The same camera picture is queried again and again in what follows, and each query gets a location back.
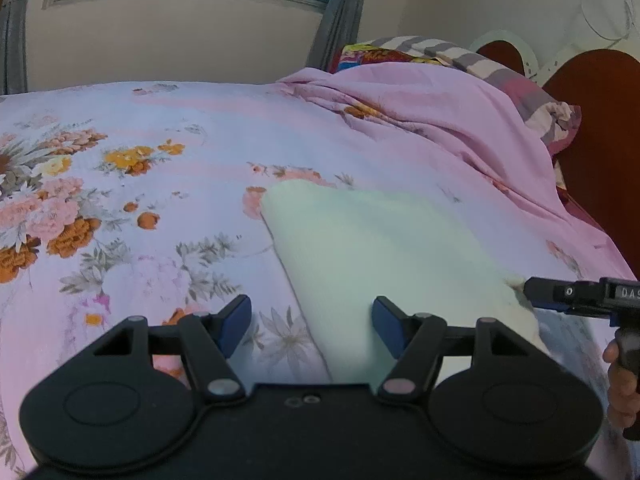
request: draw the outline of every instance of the finger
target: finger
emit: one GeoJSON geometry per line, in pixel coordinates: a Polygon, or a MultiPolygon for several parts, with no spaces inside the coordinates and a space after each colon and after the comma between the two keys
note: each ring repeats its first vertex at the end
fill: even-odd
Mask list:
{"type": "Polygon", "coordinates": [[[620,413],[612,406],[607,408],[607,418],[611,422],[612,426],[616,428],[630,428],[636,421],[635,415],[620,413]]]}
{"type": "Polygon", "coordinates": [[[640,394],[633,393],[630,396],[624,396],[619,391],[609,388],[607,397],[609,404],[620,413],[634,415],[640,412],[640,394]]]}
{"type": "Polygon", "coordinates": [[[614,363],[616,362],[619,355],[620,352],[618,350],[618,343],[616,343],[614,340],[607,345],[604,353],[602,354],[602,358],[606,363],[614,363]]]}
{"type": "Polygon", "coordinates": [[[609,367],[607,375],[612,389],[619,391],[624,396],[631,395],[638,386],[636,376],[618,363],[614,363],[609,367]]]}

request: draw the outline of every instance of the pink blanket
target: pink blanket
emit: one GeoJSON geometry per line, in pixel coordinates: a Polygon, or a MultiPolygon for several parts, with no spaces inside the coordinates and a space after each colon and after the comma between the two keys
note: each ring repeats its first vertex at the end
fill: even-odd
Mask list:
{"type": "MultiPolygon", "coordinates": [[[[241,380],[327,380],[260,217],[283,180],[427,196],[522,276],[632,278],[610,239],[565,211],[508,97],[440,66],[3,97],[0,158],[0,480],[34,466],[18,423],[27,391],[133,314],[172,323],[244,292],[256,316],[232,357],[241,380]]],[[[554,356],[606,402],[611,332],[593,325],[594,343],[581,320],[540,316],[554,356]]],[[[179,359],[154,363],[184,380],[179,359]]],[[[626,445],[604,435],[600,456],[624,469],[626,445]]]]}
{"type": "Polygon", "coordinates": [[[305,69],[282,82],[295,95],[346,112],[351,128],[389,144],[399,159],[423,157],[425,164],[470,186],[478,184],[478,174],[491,180],[532,230],[570,247],[585,279],[612,273],[634,279],[610,238],[566,211],[546,147],[524,126],[510,99],[489,84],[444,67],[425,70],[411,63],[366,65],[333,75],[305,69]],[[431,143],[419,153],[404,150],[404,139],[393,136],[389,126],[431,143]]]}

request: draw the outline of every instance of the red headboard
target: red headboard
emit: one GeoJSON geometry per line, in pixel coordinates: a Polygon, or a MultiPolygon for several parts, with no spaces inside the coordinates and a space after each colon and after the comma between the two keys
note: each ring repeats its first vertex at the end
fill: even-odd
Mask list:
{"type": "Polygon", "coordinates": [[[558,155],[568,192],[640,276],[640,62],[591,50],[561,66],[544,89],[582,108],[574,142],[558,155]]]}

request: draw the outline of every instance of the pink flower print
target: pink flower print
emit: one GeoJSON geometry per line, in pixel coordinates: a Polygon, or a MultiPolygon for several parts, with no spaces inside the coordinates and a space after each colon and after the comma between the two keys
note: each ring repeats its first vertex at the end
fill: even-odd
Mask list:
{"type": "Polygon", "coordinates": [[[31,212],[36,211],[39,205],[40,201],[34,194],[28,194],[19,200],[5,200],[0,206],[0,230],[17,227],[31,212]]]}
{"type": "Polygon", "coordinates": [[[43,244],[53,240],[64,229],[72,224],[78,216],[78,203],[63,198],[50,198],[40,203],[40,208],[29,214],[27,218],[27,234],[40,238],[43,244]]]}
{"type": "Polygon", "coordinates": [[[244,214],[254,220],[259,220],[260,215],[260,200],[267,190],[263,187],[250,186],[246,189],[244,196],[242,197],[242,210],[244,214]]]}
{"type": "Polygon", "coordinates": [[[14,139],[14,134],[2,134],[2,136],[0,136],[0,148],[4,148],[9,142],[14,139]]]}
{"type": "Polygon", "coordinates": [[[41,191],[47,193],[47,198],[62,198],[66,200],[70,196],[79,193],[82,184],[81,178],[55,178],[53,180],[47,180],[42,184],[41,191]]]}
{"type": "Polygon", "coordinates": [[[553,257],[564,263],[569,268],[569,270],[571,270],[571,272],[574,272],[579,280],[583,279],[584,275],[582,274],[582,269],[573,256],[565,253],[551,240],[546,241],[546,248],[553,257]]]}
{"type": "Polygon", "coordinates": [[[111,298],[109,298],[106,294],[100,293],[95,298],[92,299],[94,303],[101,305],[107,314],[111,313],[111,309],[109,308],[109,304],[111,303],[111,298]]]}
{"type": "Polygon", "coordinates": [[[324,187],[335,187],[335,184],[331,184],[327,182],[320,173],[313,170],[303,170],[300,168],[292,168],[291,170],[287,170],[283,176],[279,178],[279,180],[307,180],[309,182],[313,182],[314,184],[318,184],[318,186],[324,187]]]}

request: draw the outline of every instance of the colorful pillow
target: colorful pillow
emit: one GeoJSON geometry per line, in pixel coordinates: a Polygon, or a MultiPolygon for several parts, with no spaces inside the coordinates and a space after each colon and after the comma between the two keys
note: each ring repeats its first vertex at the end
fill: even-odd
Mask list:
{"type": "MultiPolygon", "coordinates": [[[[342,51],[337,69],[348,68],[356,64],[358,56],[365,59],[365,53],[395,51],[398,54],[385,54],[391,59],[404,54],[409,60],[425,59],[425,62],[436,62],[463,70],[480,78],[509,96],[517,108],[524,123],[545,143],[553,156],[564,150],[574,140],[580,126],[582,115],[580,107],[556,101],[542,88],[523,75],[487,59],[480,54],[460,48],[453,43],[432,40],[420,36],[401,36],[382,38],[364,44],[350,45],[342,51]]],[[[380,54],[369,54],[369,57],[380,54]]]]}
{"type": "Polygon", "coordinates": [[[424,56],[410,56],[399,50],[380,48],[368,44],[353,44],[347,45],[342,50],[340,56],[334,61],[334,66],[330,72],[335,73],[353,66],[384,63],[387,61],[441,64],[437,59],[424,56]]]}

